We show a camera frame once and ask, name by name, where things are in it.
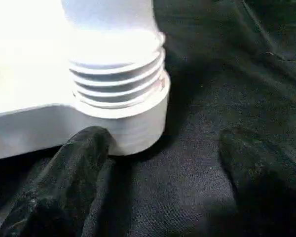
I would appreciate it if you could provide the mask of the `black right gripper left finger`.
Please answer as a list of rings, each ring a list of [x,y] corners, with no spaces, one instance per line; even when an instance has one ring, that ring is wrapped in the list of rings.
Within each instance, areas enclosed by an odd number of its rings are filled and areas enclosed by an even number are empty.
[[[0,237],[79,237],[112,136],[99,126],[71,137],[13,197]]]

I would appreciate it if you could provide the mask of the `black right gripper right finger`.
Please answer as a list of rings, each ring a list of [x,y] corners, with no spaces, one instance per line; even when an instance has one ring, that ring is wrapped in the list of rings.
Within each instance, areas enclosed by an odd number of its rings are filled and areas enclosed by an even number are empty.
[[[248,237],[296,237],[296,163],[251,130],[224,129],[222,166]]]

